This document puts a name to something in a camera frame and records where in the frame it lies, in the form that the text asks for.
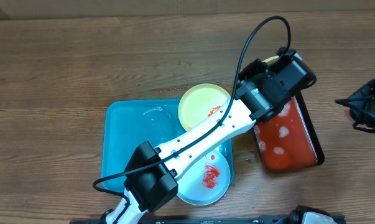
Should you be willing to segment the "yellow plate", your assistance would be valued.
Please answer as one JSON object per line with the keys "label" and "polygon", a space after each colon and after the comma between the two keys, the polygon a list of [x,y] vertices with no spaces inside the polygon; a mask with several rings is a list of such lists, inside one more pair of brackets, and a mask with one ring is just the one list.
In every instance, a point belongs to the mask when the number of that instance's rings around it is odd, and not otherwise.
{"label": "yellow plate", "polygon": [[276,62],[278,59],[279,59],[279,56],[276,55],[276,56],[273,56],[273,57],[269,57],[269,58],[263,60],[262,62],[263,62],[263,63],[266,63],[268,66],[270,66],[270,65],[272,65],[274,62]]}

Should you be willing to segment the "pink and black sponge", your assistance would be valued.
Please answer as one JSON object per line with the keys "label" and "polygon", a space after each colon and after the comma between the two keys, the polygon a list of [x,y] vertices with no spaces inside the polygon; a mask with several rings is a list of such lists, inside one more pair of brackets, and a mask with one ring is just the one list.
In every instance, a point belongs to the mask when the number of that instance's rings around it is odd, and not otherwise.
{"label": "pink and black sponge", "polygon": [[351,121],[352,123],[354,123],[354,119],[350,116],[350,110],[349,109],[345,109],[345,116],[347,117],[347,119],[349,121]]}

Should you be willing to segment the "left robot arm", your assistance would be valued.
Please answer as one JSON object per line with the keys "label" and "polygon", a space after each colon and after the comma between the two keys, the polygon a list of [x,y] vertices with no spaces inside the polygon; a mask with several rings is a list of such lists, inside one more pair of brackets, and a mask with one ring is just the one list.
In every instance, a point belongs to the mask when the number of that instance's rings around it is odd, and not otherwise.
{"label": "left robot arm", "polygon": [[295,50],[282,50],[272,64],[260,60],[238,68],[231,97],[211,116],[181,136],[158,146],[143,142],[123,172],[93,182],[125,177],[121,201],[102,214],[101,223],[137,223],[173,199],[178,180],[221,143],[278,115],[285,104],[316,82]]}

